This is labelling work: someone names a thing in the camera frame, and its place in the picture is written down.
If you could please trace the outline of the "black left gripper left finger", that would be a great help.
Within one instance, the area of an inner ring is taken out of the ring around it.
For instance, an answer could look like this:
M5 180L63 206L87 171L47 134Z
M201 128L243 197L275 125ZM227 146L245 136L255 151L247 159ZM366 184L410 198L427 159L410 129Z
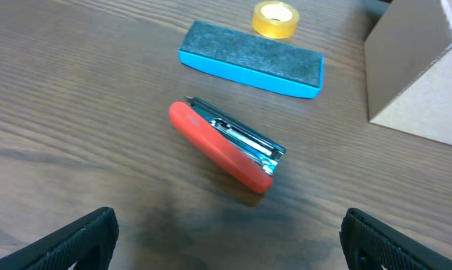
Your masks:
M0 269L107 269L118 235L114 209L101 207L1 258Z

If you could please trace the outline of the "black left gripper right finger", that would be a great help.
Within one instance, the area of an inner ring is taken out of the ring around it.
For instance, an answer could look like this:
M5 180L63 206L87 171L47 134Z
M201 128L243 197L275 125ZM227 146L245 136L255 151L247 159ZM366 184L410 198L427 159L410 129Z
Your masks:
M452 270L451 259L358 208L347 210L340 244L354 270Z

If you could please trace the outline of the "blue whiteboard eraser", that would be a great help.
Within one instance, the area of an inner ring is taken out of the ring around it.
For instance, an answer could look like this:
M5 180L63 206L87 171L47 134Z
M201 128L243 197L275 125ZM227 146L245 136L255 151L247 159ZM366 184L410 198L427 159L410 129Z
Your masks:
M321 53L209 22L192 24L178 58L203 73L281 95L312 99L322 90Z

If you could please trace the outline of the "yellow tape roll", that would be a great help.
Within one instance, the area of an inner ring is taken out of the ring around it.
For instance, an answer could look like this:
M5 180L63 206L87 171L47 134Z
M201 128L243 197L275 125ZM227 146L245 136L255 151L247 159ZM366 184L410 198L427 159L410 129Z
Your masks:
M290 38L300 20L299 12L282 1L262 1L255 5L251 25L260 35L272 39Z

